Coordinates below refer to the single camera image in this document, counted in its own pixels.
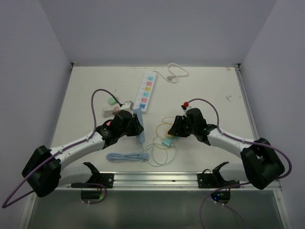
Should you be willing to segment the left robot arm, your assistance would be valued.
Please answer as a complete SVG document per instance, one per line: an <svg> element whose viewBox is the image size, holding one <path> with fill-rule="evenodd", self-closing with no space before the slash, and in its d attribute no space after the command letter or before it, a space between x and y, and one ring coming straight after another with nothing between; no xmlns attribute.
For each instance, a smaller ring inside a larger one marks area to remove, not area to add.
<svg viewBox="0 0 305 229"><path fill-rule="evenodd" d="M143 132L141 109L133 113L120 111L84 138L51 149L44 145L36 148L21 174L40 198L59 186L79 183L94 187L100 181L98 169L90 162L79 167L72 167L71 163L116 144L123 136L139 137Z"/></svg>

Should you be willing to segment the green plug adapter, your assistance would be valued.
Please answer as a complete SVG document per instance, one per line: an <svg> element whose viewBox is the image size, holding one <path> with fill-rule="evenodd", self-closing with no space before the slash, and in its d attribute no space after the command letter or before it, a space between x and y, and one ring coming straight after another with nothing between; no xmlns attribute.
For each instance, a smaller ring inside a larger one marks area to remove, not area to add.
<svg viewBox="0 0 305 229"><path fill-rule="evenodd" d="M118 97L110 97L108 99L108 103L111 105L111 106L114 106L114 105L117 105L119 104L119 98Z"/></svg>

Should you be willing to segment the teal plug with cable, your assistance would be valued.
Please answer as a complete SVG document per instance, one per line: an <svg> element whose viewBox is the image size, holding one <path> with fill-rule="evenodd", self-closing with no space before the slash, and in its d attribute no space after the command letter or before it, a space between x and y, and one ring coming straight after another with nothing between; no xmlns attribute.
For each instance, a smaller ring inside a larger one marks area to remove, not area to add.
<svg viewBox="0 0 305 229"><path fill-rule="evenodd" d="M144 148L144 153L148 154L147 163L152 167L164 167L170 165L177 157L178 150L174 145L174 140L166 138L161 143L155 143L155 139L151 144ZM164 161L158 161L155 151L158 150Z"/></svg>

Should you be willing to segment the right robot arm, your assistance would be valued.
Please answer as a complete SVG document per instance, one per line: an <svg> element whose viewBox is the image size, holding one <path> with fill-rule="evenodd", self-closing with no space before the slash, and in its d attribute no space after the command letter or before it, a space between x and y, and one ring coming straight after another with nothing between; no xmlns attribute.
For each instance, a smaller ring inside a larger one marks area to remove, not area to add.
<svg viewBox="0 0 305 229"><path fill-rule="evenodd" d="M256 141L228 137L216 125L208 124L198 108L185 111L175 117L169 135L175 137L195 136L208 146L223 149L241 159L241 163L223 162L202 179L211 187L224 187L247 181L257 189L264 189L285 171L285 167L270 143L260 138Z"/></svg>

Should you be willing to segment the brown beige plug adapter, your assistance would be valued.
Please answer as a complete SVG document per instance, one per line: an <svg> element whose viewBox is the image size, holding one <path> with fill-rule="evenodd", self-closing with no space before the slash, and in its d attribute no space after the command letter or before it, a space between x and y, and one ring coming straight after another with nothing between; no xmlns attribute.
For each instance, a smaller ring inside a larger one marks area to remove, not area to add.
<svg viewBox="0 0 305 229"><path fill-rule="evenodd" d="M110 117L115 115L120 110L119 106L106 106L103 108L102 115L103 117Z"/></svg>

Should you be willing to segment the white power strip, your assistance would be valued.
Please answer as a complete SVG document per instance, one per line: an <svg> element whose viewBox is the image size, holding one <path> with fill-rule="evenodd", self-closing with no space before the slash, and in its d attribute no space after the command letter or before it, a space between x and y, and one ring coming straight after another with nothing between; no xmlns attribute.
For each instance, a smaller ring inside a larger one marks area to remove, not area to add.
<svg viewBox="0 0 305 229"><path fill-rule="evenodd" d="M138 93L134 102L134 109L140 108L142 113L146 113L148 110L148 106L152 97L154 85L157 79L157 72L155 71L146 71L142 81Z"/></svg>

